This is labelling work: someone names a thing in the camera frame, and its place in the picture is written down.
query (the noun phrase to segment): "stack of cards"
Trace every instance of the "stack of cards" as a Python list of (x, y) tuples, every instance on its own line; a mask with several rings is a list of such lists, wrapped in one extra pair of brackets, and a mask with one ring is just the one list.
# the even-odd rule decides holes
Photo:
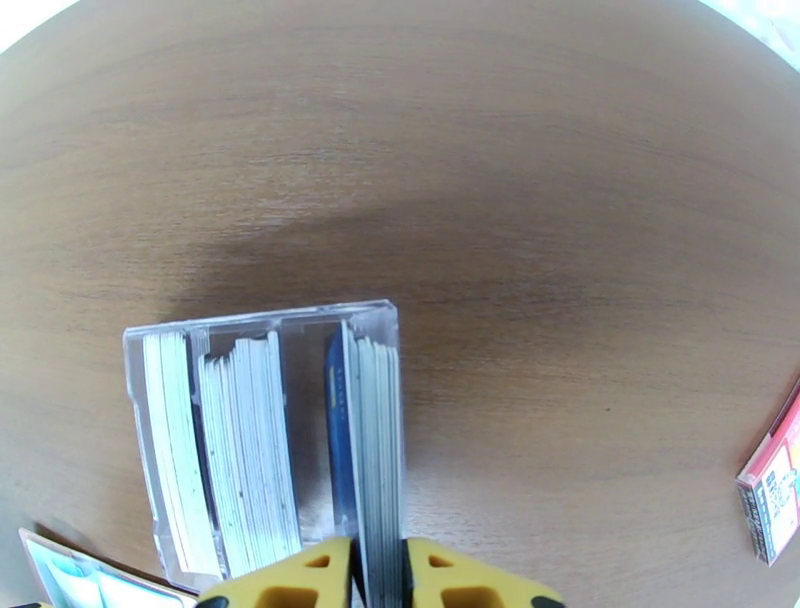
[(229, 576), (299, 551), (278, 334), (198, 361), (209, 483)]
[[(346, 535), (367, 607), (401, 608), (396, 314), (381, 301), (126, 331), (128, 388), (171, 582), (202, 590), (292, 555), (304, 540)], [(306, 423), (319, 432), (302, 432)], [(309, 485), (300, 463), (323, 479)], [(315, 522), (333, 522), (313, 535), (298, 516), (311, 503), (323, 511)]]

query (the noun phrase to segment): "wood grain surface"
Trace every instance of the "wood grain surface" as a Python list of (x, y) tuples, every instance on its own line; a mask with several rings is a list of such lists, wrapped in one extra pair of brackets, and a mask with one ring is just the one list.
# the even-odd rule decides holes
[(0, 588), (157, 573), (121, 334), (401, 312), (411, 531), (571, 607), (791, 606), (800, 77), (689, 0), (82, 0), (0, 56)]

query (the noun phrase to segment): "transparent case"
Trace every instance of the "transparent case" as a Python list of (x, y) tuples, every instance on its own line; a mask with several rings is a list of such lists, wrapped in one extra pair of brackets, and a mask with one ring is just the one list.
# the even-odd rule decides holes
[[(398, 347), (397, 309), (388, 300), (295, 308), (275, 312), (214, 317), (191, 321), (133, 327), (125, 331), (123, 346), (128, 394), (136, 414), (139, 448), (153, 512), (153, 536), (167, 579), (192, 591), (208, 588), (219, 579), (208, 574), (185, 572), (179, 565), (175, 542), (167, 524), (164, 496), (159, 487), (153, 430), (148, 413), (144, 371), (144, 337), (159, 332), (181, 332), (189, 344), (192, 409), (201, 468), (204, 462), (202, 416), (197, 389), (196, 362), (203, 355), (223, 355), (234, 340), (278, 333), (281, 346), (286, 424), (292, 480), (300, 533), (304, 544), (335, 534), (331, 489), (328, 427), (324, 388), (325, 345), (342, 321), (358, 335)], [(227, 561), (215, 505), (210, 491), (205, 494), (222, 577), (227, 578)]]

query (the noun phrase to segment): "wooden table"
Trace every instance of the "wooden table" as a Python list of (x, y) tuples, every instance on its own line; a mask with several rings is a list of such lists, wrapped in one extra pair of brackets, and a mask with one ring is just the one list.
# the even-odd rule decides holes
[(121, 334), (389, 297), (412, 532), (581, 606), (790, 606), (800, 77), (689, 0), (83, 0), (0, 57), (0, 588), (158, 572)]

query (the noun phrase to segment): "clear plastic box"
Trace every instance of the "clear plastic box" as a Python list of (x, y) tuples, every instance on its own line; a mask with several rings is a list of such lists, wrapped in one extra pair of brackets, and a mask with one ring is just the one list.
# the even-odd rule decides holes
[[(281, 344), (286, 423), (289, 452), (302, 542), (311, 544), (335, 534), (328, 452), (328, 428), (324, 390), (325, 344), (341, 321), (359, 335), (398, 347), (397, 309), (388, 300), (295, 308), (275, 312), (214, 317), (163, 323), (125, 330), (123, 346), (128, 394), (136, 414), (139, 448), (153, 512), (153, 536), (167, 579), (174, 585), (201, 591), (218, 582), (214, 576), (181, 570), (175, 543), (167, 524), (163, 493), (159, 487), (151, 420), (144, 373), (143, 340), (148, 334), (181, 332), (189, 343), (192, 410), (201, 468), (202, 403), (197, 387), (196, 362), (203, 355), (228, 352), (235, 339), (258, 337), (275, 330)], [(227, 564), (225, 548), (216, 525), (215, 505), (205, 488), (206, 505), (215, 530), (215, 545), (223, 578)]]

